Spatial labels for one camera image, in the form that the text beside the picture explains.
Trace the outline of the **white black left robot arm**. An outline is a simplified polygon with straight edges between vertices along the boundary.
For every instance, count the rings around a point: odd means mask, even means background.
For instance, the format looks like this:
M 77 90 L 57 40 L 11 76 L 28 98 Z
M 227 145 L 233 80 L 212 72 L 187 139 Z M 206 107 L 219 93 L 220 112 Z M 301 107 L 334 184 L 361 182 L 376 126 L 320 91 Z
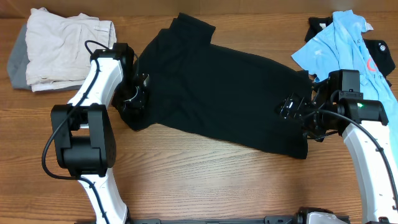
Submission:
M 113 105 L 141 116 L 146 109 L 149 76 L 140 74 L 138 56 L 127 43 L 103 44 L 90 51 L 91 68 L 76 95 L 51 110 L 53 133 L 42 153 L 45 173 L 60 179 L 46 165 L 47 152 L 55 144 L 58 165 L 67 180 L 77 180 L 95 211 L 95 223 L 131 223 L 113 174 L 116 140 L 108 116 Z

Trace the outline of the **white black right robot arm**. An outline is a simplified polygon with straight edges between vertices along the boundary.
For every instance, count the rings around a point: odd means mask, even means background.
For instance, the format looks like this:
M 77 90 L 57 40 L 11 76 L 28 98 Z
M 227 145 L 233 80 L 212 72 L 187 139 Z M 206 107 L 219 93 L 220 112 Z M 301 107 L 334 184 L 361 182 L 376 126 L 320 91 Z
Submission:
M 312 90 L 313 98 L 289 95 L 275 112 L 300 123 L 309 140 L 339 134 L 354 164 L 362 222 L 397 223 L 397 167 L 382 103 L 364 99 L 357 70 L 331 72 Z

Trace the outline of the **plain black t-shirt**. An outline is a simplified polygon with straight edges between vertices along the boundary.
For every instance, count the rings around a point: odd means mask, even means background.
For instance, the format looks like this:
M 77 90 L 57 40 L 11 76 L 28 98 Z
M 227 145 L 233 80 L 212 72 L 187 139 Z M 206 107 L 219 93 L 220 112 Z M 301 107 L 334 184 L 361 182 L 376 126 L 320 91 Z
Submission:
M 118 112 L 133 130 L 159 123 L 260 151 L 305 159 L 301 125 L 275 113 L 290 94 L 310 97 L 311 80 L 269 58 L 211 43 L 215 28 L 179 14 L 141 53 L 150 76 L 141 116 Z

